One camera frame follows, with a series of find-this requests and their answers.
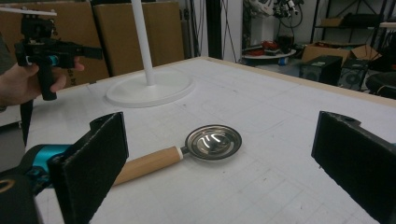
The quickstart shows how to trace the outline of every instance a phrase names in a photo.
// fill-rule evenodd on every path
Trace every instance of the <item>wooden handle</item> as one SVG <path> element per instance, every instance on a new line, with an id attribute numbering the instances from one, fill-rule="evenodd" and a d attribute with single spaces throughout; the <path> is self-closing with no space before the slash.
<path id="1" fill-rule="evenodd" d="M 113 186 L 138 178 L 172 165 L 183 159 L 183 154 L 177 147 L 169 147 L 147 156 L 128 161 L 123 166 Z"/>

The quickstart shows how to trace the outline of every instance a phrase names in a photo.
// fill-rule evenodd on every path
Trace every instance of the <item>white round base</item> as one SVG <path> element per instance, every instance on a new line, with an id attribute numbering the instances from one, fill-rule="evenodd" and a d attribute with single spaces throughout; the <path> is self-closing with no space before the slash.
<path id="1" fill-rule="evenodd" d="M 147 85 L 144 73 L 115 84 L 107 91 L 107 100 L 121 107 L 149 107 L 174 102 L 193 90 L 192 79 L 182 73 L 154 72 L 153 75 L 152 86 Z"/>

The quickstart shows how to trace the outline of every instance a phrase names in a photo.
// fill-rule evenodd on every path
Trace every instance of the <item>storage box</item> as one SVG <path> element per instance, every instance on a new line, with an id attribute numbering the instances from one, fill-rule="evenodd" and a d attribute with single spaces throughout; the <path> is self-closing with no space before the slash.
<path id="1" fill-rule="evenodd" d="M 143 13 L 153 66 L 184 60 L 177 2 L 144 3 Z M 111 76 L 142 70 L 143 62 L 131 4 L 94 7 Z"/>
<path id="2" fill-rule="evenodd" d="M 309 62 L 321 55 L 341 56 L 343 57 L 343 63 L 347 58 L 373 61 L 381 57 L 381 54 L 368 45 L 321 41 L 305 47 L 302 62 Z"/>
<path id="3" fill-rule="evenodd" d="M 326 18 L 322 19 L 320 26 L 334 27 L 339 26 L 343 22 L 343 18 Z"/>
<path id="4" fill-rule="evenodd" d="M 96 31 L 91 5 L 82 3 L 47 3 L 47 4 L 12 4 L 14 8 L 27 7 L 32 10 L 51 11 L 57 16 L 39 16 L 41 19 L 54 19 L 57 35 L 54 39 L 70 41 L 86 47 L 101 48 L 99 35 Z M 2 34 L 11 56 L 16 62 L 14 44 L 20 42 L 24 36 L 21 34 L 22 14 L 0 11 L 0 33 Z M 67 75 L 66 87 L 109 77 L 106 61 L 80 57 L 85 70 L 82 72 L 72 69 L 64 70 Z"/>

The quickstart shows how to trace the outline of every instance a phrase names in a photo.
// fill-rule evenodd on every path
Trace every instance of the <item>human hand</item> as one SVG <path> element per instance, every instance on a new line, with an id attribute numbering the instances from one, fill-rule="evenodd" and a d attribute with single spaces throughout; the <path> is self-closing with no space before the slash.
<path id="1" fill-rule="evenodd" d="M 84 70 L 84 65 L 79 62 L 79 57 L 75 58 L 74 69 L 77 71 Z M 24 67 L 14 64 L 0 76 L 0 105 L 20 105 L 40 95 L 37 72 L 38 66 L 36 64 Z M 52 74 L 55 82 L 50 87 L 50 91 L 56 92 L 63 89 L 66 84 L 66 75 L 63 69 L 53 67 Z"/>

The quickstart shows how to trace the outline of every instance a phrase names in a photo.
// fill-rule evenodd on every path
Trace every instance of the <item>metal ladle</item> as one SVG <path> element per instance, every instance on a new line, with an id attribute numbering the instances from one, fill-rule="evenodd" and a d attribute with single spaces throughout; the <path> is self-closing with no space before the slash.
<path id="1" fill-rule="evenodd" d="M 189 152 L 199 159 L 216 161 L 230 157 L 241 145 L 242 137 L 236 130 L 223 125 L 207 125 L 192 131 L 182 148 L 169 147 L 126 162 L 113 186 L 181 161 Z"/>

